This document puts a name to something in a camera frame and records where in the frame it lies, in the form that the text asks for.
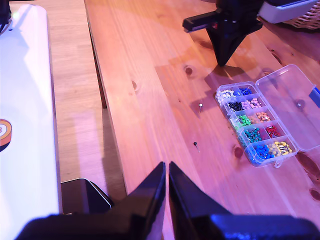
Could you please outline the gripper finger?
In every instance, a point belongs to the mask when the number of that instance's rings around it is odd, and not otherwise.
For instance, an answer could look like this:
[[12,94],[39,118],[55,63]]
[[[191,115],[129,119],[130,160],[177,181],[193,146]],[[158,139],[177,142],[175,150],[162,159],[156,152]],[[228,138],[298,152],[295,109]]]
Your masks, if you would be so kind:
[[216,61],[219,66],[225,66],[235,50],[249,34],[260,30],[263,23],[217,22],[207,28],[207,34],[212,43]]
[[160,162],[109,213],[111,240],[160,240],[164,223],[166,164]]
[[204,193],[173,161],[169,164],[169,205],[176,240],[224,240],[211,215],[231,213]]

